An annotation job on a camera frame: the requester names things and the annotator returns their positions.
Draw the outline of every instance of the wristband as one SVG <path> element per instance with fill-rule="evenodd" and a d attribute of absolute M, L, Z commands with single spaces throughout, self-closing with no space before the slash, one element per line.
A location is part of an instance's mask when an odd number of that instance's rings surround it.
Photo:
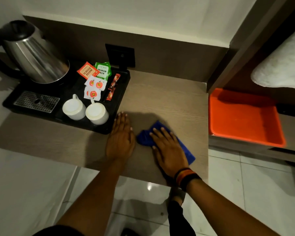
<path fill-rule="evenodd" d="M 175 181 L 183 191 L 187 190 L 188 183 L 193 179 L 202 180 L 201 177 L 190 168 L 181 169 L 175 174 Z"/>

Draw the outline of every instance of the blue microfiber towel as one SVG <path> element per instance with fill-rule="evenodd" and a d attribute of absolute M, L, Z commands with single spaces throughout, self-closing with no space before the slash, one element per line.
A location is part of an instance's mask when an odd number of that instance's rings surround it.
<path fill-rule="evenodd" d="M 139 135 L 137 135 L 137 142 L 143 146 L 149 146 L 149 147 L 154 146 L 155 143 L 150 136 L 150 132 L 153 132 L 153 128 L 156 128 L 157 130 L 161 131 L 161 127 L 164 127 L 166 131 L 170 132 L 170 130 L 167 127 L 165 127 L 162 123 L 160 123 L 160 121 L 157 121 L 156 123 L 152 125 L 152 127 L 149 130 L 143 130 L 139 133 Z M 188 164 L 190 165 L 191 163 L 194 162 L 196 158 L 194 157 L 194 155 L 191 154 L 191 152 L 186 148 L 186 146 L 178 138 L 177 140 L 187 157 Z"/>

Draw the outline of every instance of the stainless steel kettle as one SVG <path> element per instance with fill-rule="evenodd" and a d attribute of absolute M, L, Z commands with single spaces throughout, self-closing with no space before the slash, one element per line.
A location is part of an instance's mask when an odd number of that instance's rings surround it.
<path fill-rule="evenodd" d="M 40 84 L 53 83 L 69 71 L 69 62 L 47 40 L 41 31 L 23 20 L 11 21 L 0 29 L 0 46 L 20 71 L 8 67 L 0 59 L 0 71 L 21 79 L 24 73 Z"/>

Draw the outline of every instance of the white towel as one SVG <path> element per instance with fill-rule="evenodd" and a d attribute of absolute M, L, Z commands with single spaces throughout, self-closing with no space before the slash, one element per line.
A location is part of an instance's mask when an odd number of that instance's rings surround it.
<path fill-rule="evenodd" d="M 251 79 L 264 87 L 295 88 L 295 32 L 253 70 Z"/>

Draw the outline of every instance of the hand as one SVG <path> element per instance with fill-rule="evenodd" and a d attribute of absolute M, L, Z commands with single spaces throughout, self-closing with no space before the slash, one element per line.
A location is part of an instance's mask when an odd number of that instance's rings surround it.
<path fill-rule="evenodd" d="M 153 128 L 154 134 L 150 133 L 157 147 L 153 146 L 153 152 L 156 155 L 159 166 L 165 174 L 174 178 L 175 174 L 182 168 L 189 167 L 184 151 L 178 143 L 176 136 L 161 128 L 161 131 Z"/>
<path fill-rule="evenodd" d="M 130 127 L 129 116 L 123 112 L 119 113 L 107 140 L 106 156 L 111 160 L 120 159 L 126 162 L 133 152 L 135 143 L 136 138 Z"/>

